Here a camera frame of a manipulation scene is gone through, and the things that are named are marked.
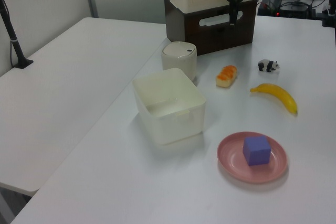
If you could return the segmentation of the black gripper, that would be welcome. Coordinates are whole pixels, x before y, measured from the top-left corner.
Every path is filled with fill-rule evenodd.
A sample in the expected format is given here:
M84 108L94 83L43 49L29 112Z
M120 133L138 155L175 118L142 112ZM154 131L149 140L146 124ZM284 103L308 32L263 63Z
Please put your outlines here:
M229 24L231 26L235 26L237 22L237 13L233 13L237 10L238 5L243 0L227 0L229 2L229 13L232 13L229 15Z

